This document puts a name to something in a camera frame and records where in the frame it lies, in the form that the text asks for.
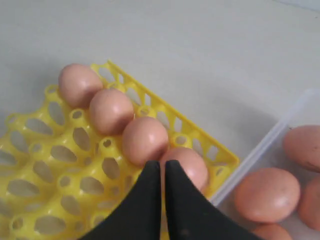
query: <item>black tongs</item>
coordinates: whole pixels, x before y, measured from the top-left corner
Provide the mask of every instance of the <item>black tongs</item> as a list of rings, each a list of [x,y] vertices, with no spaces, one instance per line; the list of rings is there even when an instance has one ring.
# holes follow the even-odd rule
[[[165,208],[170,240],[260,240],[207,201],[177,160],[165,165]],[[160,226],[160,166],[149,161],[122,203],[81,240],[159,240]]]

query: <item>yellow egg tray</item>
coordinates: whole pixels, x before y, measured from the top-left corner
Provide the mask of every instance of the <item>yellow egg tray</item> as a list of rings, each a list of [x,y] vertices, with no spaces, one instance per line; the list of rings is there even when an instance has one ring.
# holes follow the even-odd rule
[[[159,119],[170,146],[195,149],[209,171],[210,198],[238,166],[238,158],[111,61],[92,64],[105,88],[132,100],[135,116]],[[99,74],[111,73],[110,79]],[[121,153],[121,136],[102,136],[87,109],[71,109],[58,86],[41,108],[14,113],[0,138],[0,239],[74,240],[94,228],[124,199],[141,172]],[[163,217],[162,239],[168,239]]]

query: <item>egg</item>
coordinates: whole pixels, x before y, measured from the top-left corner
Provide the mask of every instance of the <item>egg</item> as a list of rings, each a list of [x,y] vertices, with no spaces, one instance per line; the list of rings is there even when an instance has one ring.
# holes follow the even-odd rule
[[[160,159],[162,189],[165,188],[165,165],[169,160],[179,161],[185,174],[193,185],[203,191],[207,186],[209,173],[203,158],[193,149],[187,147],[175,147],[168,150]]]
[[[236,187],[234,204],[244,218],[276,223],[288,217],[300,198],[300,184],[288,171],[267,167],[249,173]]]
[[[285,154],[303,168],[320,173],[320,125],[298,126],[283,138]]]
[[[320,176],[306,185],[298,207],[298,214],[302,222],[309,228],[320,231]]]
[[[143,166],[149,160],[159,160],[168,145],[166,128],[160,121],[149,116],[134,119],[122,134],[122,152],[137,166]]]
[[[103,135],[119,135],[134,119],[134,106],[121,91],[111,88],[100,90],[91,100],[90,121]]]
[[[89,66],[73,63],[59,75],[59,93],[72,108],[87,108],[94,95],[103,88],[99,76]]]
[[[278,224],[258,226],[252,233],[263,240],[293,240],[289,233]]]

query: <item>plastic egg tray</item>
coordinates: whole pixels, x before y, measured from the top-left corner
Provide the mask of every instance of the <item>plastic egg tray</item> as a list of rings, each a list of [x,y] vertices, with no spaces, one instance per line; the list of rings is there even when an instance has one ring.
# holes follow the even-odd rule
[[[105,88],[130,97],[136,117],[159,119],[171,147],[193,148],[203,156],[209,171],[207,198],[238,166],[234,154],[112,62],[91,68]],[[111,73],[109,79],[101,70]],[[71,109],[57,85],[48,86],[44,95],[40,109],[12,114],[5,122],[7,133],[0,139],[0,239],[77,239],[117,207],[141,172],[122,156],[121,136],[99,135],[88,110]]]

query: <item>clear plastic container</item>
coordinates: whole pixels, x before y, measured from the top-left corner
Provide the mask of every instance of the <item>clear plastic container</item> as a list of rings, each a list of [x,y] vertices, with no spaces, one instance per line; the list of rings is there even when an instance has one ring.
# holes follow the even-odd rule
[[[285,169],[295,175],[304,188],[306,183],[318,175],[301,168],[285,156],[282,150],[282,139],[290,128],[300,125],[320,125],[320,89],[307,90],[287,114],[271,129],[250,155],[241,163],[238,169],[229,177],[215,194],[212,203],[243,227],[251,230],[256,223],[243,219],[234,207],[233,190],[246,174],[265,167]],[[294,240],[317,240],[320,232],[308,228],[294,212],[279,223]]]

